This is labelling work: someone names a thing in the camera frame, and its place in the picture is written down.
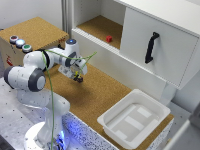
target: white plastic bin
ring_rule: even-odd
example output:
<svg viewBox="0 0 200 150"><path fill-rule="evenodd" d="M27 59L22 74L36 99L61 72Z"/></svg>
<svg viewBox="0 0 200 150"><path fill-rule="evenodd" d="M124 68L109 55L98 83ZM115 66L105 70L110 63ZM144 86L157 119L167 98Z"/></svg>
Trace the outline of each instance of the white plastic bin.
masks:
<svg viewBox="0 0 200 150"><path fill-rule="evenodd" d="M133 90L98 118L106 134L126 149L136 149L169 115L170 109Z"/></svg>

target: drawer knob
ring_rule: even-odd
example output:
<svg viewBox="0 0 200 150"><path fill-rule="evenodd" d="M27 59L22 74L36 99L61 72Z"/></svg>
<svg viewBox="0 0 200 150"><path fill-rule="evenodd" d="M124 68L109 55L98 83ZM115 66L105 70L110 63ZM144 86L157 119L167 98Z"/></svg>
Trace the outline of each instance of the drawer knob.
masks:
<svg viewBox="0 0 200 150"><path fill-rule="evenodd" d="M146 53L146 57L145 57L145 63L148 64L149 62L151 62L153 60L153 57L151 57L151 53L153 50L153 46L154 46L154 40L157 39L160 35L156 32L153 33L153 36L151 37L150 41L149 41L149 45L148 45L148 49L147 49L147 53Z"/></svg>

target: brown box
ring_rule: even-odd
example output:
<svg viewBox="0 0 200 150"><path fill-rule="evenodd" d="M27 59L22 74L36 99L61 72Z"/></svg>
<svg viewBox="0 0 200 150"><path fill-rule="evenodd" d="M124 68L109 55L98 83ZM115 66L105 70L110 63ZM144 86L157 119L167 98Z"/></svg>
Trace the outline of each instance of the brown box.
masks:
<svg viewBox="0 0 200 150"><path fill-rule="evenodd" d="M59 44L64 47L69 35L36 17L28 21L19 23L15 26L0 31L0 51L4 67L23 66L24 53L15 45L10 44L10 37L17 35L19 39L25 40L26 44L32 46L33 51L38 49L48 49Z"/></svg>

